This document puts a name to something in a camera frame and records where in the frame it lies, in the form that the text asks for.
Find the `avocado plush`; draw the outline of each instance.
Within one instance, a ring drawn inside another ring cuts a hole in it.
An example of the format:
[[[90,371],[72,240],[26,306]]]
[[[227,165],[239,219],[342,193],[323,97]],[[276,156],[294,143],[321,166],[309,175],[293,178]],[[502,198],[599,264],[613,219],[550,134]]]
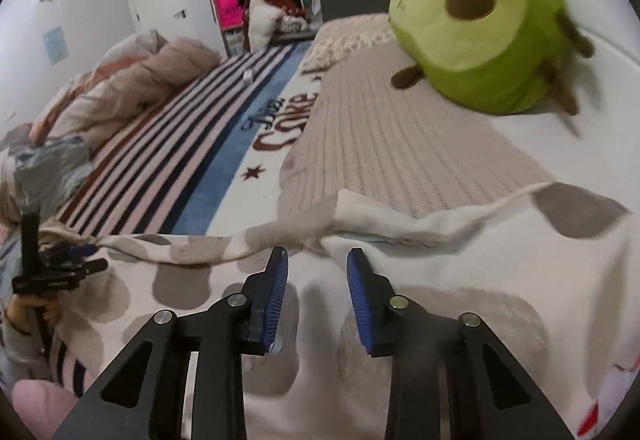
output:
[[[389,21],[419,68],[398,73],[396,87],[424,72],[444,96],[476,111],[519,113],[550,94],[577,113],[559,70],[572,47],[590,57],[593,46],[564,0],[391,0]]]

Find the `red star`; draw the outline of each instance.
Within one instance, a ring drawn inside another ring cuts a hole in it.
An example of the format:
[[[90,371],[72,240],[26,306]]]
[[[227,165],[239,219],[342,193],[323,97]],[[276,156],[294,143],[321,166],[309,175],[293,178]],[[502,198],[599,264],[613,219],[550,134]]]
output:
[[[246,168],[246,172],[242,175],[244,176],[244,181],[247,181],[249,178],[259,178],[260,173],[263,173],[265,171],[266,169],[262,169],[262,164],[260,164],[253,169],[250,167]]]

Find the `person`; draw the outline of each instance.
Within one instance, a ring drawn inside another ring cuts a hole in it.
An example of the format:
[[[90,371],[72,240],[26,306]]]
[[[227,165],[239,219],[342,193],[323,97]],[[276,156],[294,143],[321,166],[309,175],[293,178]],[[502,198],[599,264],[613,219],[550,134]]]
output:
[[[2,308],[0,323],[0,388],[9,395],[19,380],[48,378],[49,368],[39,346],[37,330],[31,330],[31,308],[44,309],[53,324],[59,315],[58,299],[13,294]]]
[[[58,298],[11,295],[2,307],[0,322],[0,388],[15,412],[38,440],[50,440],[78,399],[49,378],[49,367],[38,347],[37,330],[29,312],[44,309],[53,325],[60,315]]]

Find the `gray polka dot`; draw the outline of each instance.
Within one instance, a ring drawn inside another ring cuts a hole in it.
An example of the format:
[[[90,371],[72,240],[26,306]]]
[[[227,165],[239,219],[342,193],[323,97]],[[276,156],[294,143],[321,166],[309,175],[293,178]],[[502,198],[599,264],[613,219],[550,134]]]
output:
[[[302,246],[300,245],[287,245],[287,254],[289,255],[289,259],[294,257],[303,251]]]
[[[122,317],[129,309],[130,303],[127,285],[109,269],[91,276],[85,282],[82,295],[78,299],[78,308],[92,321],[109,323]]]
[[[132,340],[133,336],[138,333],[153,314],[139,315],[133,319],[132,323],[127,326],[122,333],[122,344],[127,344]]]
[[[242,283],[232,283],[228,287],[225,288],[225,291],[222,293],[221,299],[230,296],[231,294],[237,294],[242,290]]]
[[[616,200],[560,183],[540,189],[533,201],[556,232],[574,239],[593,239],[628,213]]]
[[[278,396],[289,391],[299,367],[296,351],[299,314],[298,293],[292,285],[287,284],[278,324],[278,340],[282,349],[278,354],[271,353],[264,357],[243,357],[242,386],[246,393]]]
[[[397,292],[437,315],[458,318],[463,312],[477,313],[531,378],[537,384],[542,383],[548,365],[548,337],[542,319],[523,299],[476,289],[442,292],[427,287],[398,287]],[[337,367],[345,390],[372,413],[386,416],[391,362],[367,356],[353,313],[342,327]]]
[[[340,333],[337,352],[338,376],[343,388],[374,416],[386,416],[391,386],[391,357],[367,355],[353,313]]]
[[[104,360],[104,343],[92,325],[75,312],[65,312],[56,331],[89,373],[97,376]]]
[[[139,260],[147,257],[145,246],[137,242],[134,238],[118,237],[112,244],[117,250],[139,258]]]
[[[114,261],[122,261],[123,263],[139,263],[140,262],[138,258],[133,257],[132,255],[129,255],[129,254],[124,254],[119,250],[115,250],[114,248],[110,248],[107,251],[107,254]]]
[[[169,256],[177,264],[202,264],[222,262],[230,237],[210,235],[190,235],[187,245],[173,245]]]
[[[271,256],[271,248],[265,248],[260,252],[251,254],[238,260],[238,270],[247,274],[255,274],[262,272],[267,266],[269,257]]]
[[[245,410],[246,436],[251,440],[309,440],[311,436],[303,433],[291,433],[279,430],[265,415],[258,415],[251,410]]]
[[[142,241],[147,241],[148,243],[153,243],[154,245],[171,245],[172,244],[167,238],[157,234],[137,235],[136,239],[141,239]]]
[[[211,267],[188,268],[160,263],[153,283],[154,299],[168,308],[193,310],[211,297]]]

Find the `clothing pile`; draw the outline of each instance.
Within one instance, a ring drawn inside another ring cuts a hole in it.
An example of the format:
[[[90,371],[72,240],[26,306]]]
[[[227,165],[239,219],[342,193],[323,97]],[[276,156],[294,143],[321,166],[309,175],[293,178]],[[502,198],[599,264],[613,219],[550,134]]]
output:
[[[0,225],[6,229],[20,222],[24,211],[39,209],[43,219],[53,216],[93,170],[81,137],[35,147],[30,129],[20,126],[0,142]]]
[[[305,9],[293,0],[238,0],[244,5],[242,32],[244,49],[267,49],[274,33],[294,33],[308,29]]]

